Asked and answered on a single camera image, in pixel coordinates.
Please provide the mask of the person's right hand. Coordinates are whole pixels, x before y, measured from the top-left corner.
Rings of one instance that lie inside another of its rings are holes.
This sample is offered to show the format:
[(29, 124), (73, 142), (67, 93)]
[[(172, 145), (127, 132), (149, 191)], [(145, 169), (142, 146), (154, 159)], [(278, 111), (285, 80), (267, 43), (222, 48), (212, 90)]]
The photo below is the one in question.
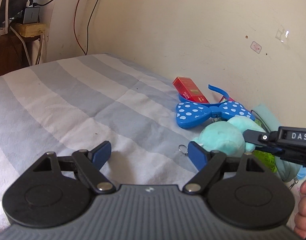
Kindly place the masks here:
[(301, 200), (298, 204), (298, 212), (295, 215), (294, 232), (302, 239), (306, 238), (306, 181), (304, 181), (300, 188)]

